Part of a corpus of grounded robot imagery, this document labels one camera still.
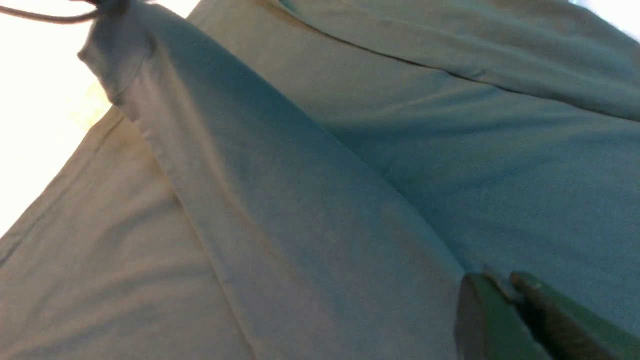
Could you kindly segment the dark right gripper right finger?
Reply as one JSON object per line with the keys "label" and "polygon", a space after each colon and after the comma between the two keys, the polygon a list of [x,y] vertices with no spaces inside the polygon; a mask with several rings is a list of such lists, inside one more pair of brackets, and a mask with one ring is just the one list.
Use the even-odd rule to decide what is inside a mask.
{"label": "dark right gripper right finger", "polygon": [[554,360],[637,360],[639,337],[527,272],[510,274],[518,312]]}

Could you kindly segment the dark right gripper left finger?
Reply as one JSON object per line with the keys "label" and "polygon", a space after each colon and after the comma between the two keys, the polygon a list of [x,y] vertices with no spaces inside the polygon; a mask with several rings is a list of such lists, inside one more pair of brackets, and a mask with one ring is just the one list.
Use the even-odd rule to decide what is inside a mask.
{"label": "dark right gripper left finger", "polygon": [[549,360],[503,293],[479,273],[462,278],[454,326],[459,360]]}

